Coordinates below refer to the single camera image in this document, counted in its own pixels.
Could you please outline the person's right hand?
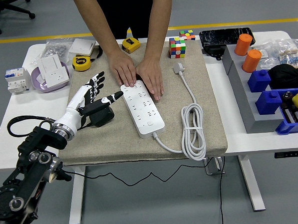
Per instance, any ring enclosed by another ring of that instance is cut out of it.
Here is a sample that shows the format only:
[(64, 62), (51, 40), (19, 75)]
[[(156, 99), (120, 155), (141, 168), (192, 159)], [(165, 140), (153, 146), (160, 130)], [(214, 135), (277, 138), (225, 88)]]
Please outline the person's right hand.
[(108, 56), (109, 67), (119, 85), (133, 87), (136, 83), (136, 71), (131, 57), (124, 52), (112, 53)]

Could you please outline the person's left hand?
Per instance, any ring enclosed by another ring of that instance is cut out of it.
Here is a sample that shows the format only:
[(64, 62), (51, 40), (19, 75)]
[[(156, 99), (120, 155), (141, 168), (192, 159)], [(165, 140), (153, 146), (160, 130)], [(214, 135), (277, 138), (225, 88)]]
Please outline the person's left hand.
[(159, 101), (164, 94), (163, 76), (159, 59), (144, 58), (136, 67), (136, 74), (142, 78), (147, 90)]

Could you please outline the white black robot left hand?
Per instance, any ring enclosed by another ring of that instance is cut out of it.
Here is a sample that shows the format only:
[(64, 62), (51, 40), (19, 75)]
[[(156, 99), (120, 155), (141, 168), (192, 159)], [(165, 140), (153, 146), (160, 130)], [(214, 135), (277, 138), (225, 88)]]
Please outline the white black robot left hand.
[(71, 138), (79, 129), (93, 125), (101, 127), (112, 120), (114, 113), (110, 105), (118, 100), (123, 92), (118, 91), (96, 100), (96, 95), (104, 86), (104, 79), (102, 71), (80, 87), (68, 103), (65, 114), (53, 123), (54, 132), (64, 132)]

